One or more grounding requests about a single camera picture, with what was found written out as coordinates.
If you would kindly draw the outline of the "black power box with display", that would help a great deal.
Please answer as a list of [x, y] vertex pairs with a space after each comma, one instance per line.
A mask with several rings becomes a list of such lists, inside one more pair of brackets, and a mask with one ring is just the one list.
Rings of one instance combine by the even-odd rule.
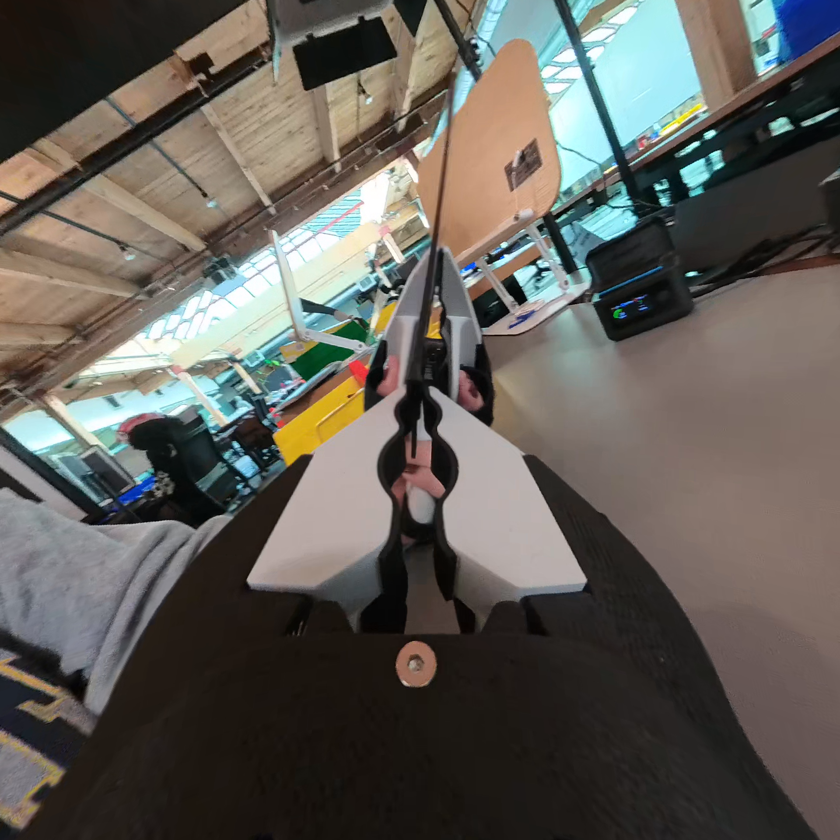
[[585, 258], [592, 305], [605, 336], [621, 342], [685, 318], [695, 304], [671, 237], [660, 216], [591, 249]]

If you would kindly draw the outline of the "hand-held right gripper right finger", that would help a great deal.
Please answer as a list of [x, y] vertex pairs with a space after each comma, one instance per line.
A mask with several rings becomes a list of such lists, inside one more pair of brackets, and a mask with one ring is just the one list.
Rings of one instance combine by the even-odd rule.
[[441, 391], [427, 392], [434, 571], [461, 633], [502, 602], [579, 594], [587, 578], [525, 454]]

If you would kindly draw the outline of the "black zip tie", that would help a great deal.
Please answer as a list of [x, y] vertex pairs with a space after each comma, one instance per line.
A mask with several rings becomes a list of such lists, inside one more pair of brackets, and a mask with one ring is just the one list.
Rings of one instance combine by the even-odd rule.
[[428, 253], [427, 272], [422, 287], [421, 306], [413, 334], [413, 344], [406, 364], [406, 396], [403, 400], [402, 406], [404, 410], [404, 419], [406, 421], [406, 430], [411, 446], [410, 452], [412, 458], [417, 455], [417, 426], [423, 409], [427, 330], [432, 315], [435, 291], [439, 286], [439, 239], [440, 228], [443, 223], [443, 204], [445, 199], [450, 137], [451, 131], [454, 127], [454, 99], [455, 85], [451, 84], [446, 99], [446, 126], [443, 136], [442, 156], [440, 159], [440, 173], [437, 182], [438, 189], [435, 204], [432, 244]]

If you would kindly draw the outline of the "green plastic box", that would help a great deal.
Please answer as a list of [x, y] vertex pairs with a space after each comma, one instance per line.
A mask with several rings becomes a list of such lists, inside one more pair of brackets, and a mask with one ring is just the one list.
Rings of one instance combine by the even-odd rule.
[[[327, 329], [327, 334], [334, 334], [342, 339], [366, 345], [369, 323], [362, 319], [349, 320]], [[280, 355], [282, 360], [305, 381], [320, 373], [329, 364], [347, 360], [356, 352], [351, 348], [315, 341], [305, 342], [302, 347], [303, 351], [298, 352], [296, 344], [286, 344], [280, 347]]]

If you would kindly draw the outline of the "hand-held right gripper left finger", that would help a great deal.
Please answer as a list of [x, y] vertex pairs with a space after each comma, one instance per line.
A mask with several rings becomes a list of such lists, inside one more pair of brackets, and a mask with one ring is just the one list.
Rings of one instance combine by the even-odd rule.
[[401, 385], [305, 459], [248, 574], [251, 590], [336, 602], [356, 629], [401, 632], [407, 572], [392, 487], [405, 467]]

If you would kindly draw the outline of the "wooden board stand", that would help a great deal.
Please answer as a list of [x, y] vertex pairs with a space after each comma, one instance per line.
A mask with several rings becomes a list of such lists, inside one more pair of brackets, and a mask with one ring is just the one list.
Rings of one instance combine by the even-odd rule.
[[[538, 230], [560, 192], [561, 164], [537, 53], [526, 39], [498, 50], [416, 171], [419, 201], [432, 228], [438, 226], [438, 243], [460, 269], [476, 265], [507, 310], [485, 335], [535, 330], [586, 290], [583, 274], [564, 269]], [[520, 305], [487, 257], [523, 234], [531, 245], [516, 259], [540, 255], [554, 283]]]
[[298, 295], [293, 272], [287, 257], [282, 251], [280, 237], [275, 230], [270, 231], [272, 245], [276, 255], [276, 262], [280, 271], [280, 282], [289, 309], [293, 332], [299, 342], [325, 343], [343, 350], [350, 350], [354, 354], [365, 352], [367, 345], [362, 341], [346, 339], [334, 333], [314, 331], [305, 322], [302, 299]]

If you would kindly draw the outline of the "grey printed sweatshirt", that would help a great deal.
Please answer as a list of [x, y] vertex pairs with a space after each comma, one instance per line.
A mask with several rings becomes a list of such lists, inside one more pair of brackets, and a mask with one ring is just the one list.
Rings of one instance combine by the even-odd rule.
[[1, 650], [1, 838], [17, 838], [98, 724], [34, 658]]

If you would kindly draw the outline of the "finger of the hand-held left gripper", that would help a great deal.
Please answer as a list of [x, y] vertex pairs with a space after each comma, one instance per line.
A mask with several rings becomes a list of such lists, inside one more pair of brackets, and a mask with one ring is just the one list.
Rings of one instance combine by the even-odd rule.
[[440, 278], [438, 300], [442, 308], [439, 328], [447, 348], [446, 393], [453, 402], [459, 393], [459, 375], [464, 367], [475, 368], [478, 351], [478, 321], [472, 301], [449, 248], [438, 251]]
[[[406, 364], [413, 344], [413, 334], [417, 324], [419, 309], [421, 306], [422, 287], [427, 272], [428, 253], [419, 260], [417, 265], [406, 280], [402, 294], [395, 305], [391, 320], [388, 323], [383, 339], [388, 343], [388, 350], [398, 355], [400, 361], [400, 383], [397, 389], [405, 384]], [[428, 325], [431, 326], [432, 315]], [[432, 384], [430, 378], [424, 373], [424, 383]]]

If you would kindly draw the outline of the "person's left hand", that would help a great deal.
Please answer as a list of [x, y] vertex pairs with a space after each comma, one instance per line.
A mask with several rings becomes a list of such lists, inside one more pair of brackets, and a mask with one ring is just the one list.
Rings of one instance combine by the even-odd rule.
[[[458, 374], [457, 404], [484, 425], [494, 421], [495, 386], [490, 358], [486, 349], [478, 348], [476, 363], [462, 365]], [[445, 486], [432, 471], [432, 444], [422, 440], [413, 454], [406, 443], [406, 466], [392, 485], [405, 549], [431, 542], [436, 500], [444, 495]]]

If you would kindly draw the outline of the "person's left forearm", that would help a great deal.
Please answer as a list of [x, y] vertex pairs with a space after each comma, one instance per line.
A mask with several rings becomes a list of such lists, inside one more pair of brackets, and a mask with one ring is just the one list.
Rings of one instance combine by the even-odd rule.
[[94, 526], [2, 489], [2, 647], [81, 677], [100, 716], [165, 597], [231, 521]]

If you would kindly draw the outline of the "yellow plastic bin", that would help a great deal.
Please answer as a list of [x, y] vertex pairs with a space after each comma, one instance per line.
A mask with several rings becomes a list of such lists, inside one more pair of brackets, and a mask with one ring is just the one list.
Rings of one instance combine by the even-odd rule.
[[329, 390], [318, 389], [313, 400], [283, 421], [274, 433], [275, 446], [285, 466], [318, 447], [361, 417], [366, 373], [345, 371]]

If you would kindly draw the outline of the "blue plastic crate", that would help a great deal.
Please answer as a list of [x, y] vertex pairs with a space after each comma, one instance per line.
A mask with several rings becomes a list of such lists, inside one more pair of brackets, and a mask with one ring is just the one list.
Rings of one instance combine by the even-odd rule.
[[839, 1], [772, 1], [779, 57], [789, 63], [839, 32]]

